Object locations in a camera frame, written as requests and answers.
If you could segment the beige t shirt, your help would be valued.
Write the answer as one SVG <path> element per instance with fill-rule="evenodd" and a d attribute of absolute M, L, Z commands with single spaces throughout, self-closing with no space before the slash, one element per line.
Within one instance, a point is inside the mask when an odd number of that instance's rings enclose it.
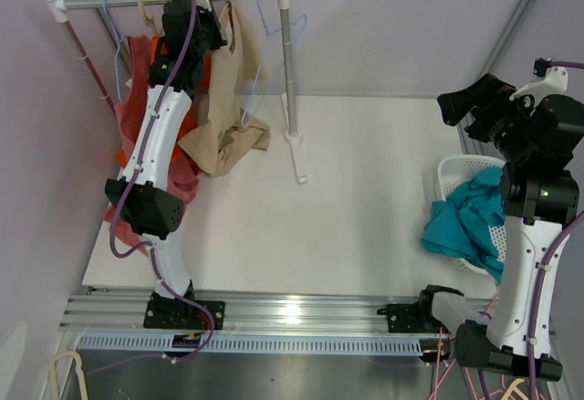
<path fill-rule="evenodd" d="M 193 106 L 197 127 L 179 141 L 180 148 L 210 177 L 223 176 L 252 151 L 266 151 L 267 124 L 242 123 L 239 91 L 246 80 L 266 78 L 258 71 L 260 51 L 250 26 L 235 3 L 228 1 L 218 16 L 226 45 L 212 52 L 209 90 Z"/>

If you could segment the teal t shirt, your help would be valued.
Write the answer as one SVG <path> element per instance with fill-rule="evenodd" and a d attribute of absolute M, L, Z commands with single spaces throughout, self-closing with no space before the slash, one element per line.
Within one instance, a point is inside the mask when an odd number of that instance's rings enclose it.
<path fill-rule="evenodd" d="M 432 217 L 421 237 L 426 251 L 462 258 L 500 282 L 504 263 L 498 259 L 489 228 L 506 221 L 501 177 L 501 168 L 488 167 L 460 184 L 444 201 L 432 202 Z"/>

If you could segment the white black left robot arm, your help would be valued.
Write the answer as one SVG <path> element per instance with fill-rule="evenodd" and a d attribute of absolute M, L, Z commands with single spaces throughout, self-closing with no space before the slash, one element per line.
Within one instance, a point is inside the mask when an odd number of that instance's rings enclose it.
<path fill-rule="evenodd" d="M 210 330 L 214 317 L 194 297 L 176 238 L 184 206 L 169 190 L 169 170 L 179 130 L 205 74 L 206 57 L 225 42 L 214 12 L 193 0 L 165 4 L 162 26 L 137 140 L 121 175 L 106 182 L 105 193 L 115 207 L 112 221 L 130 225 L 139 238 L 132 250 L 145 250 L 152 264 L 156 281 L 145 327 Z"/>

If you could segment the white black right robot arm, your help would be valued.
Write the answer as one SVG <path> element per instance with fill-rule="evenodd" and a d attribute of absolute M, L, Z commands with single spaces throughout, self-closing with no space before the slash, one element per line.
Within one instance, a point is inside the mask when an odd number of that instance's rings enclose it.
<path fill-rule="evenodd" d="M 437 99 L 444 123 L 466 115 L 466 133 L 504 156 L 500 190 L 506 215 L 506 263 L 495 312 L 485 316 L 458 291 L 430 286 L 415 320 L 454 335 L 463 367 L 556 382 L 549 313 L 564 242 L 582 221 L 579 186 L 568 171 L 583 136 L 583 106 L 566 93 L 568 64 L 547 62 L 536 80 L 515 88 L 486 74 Z"/>

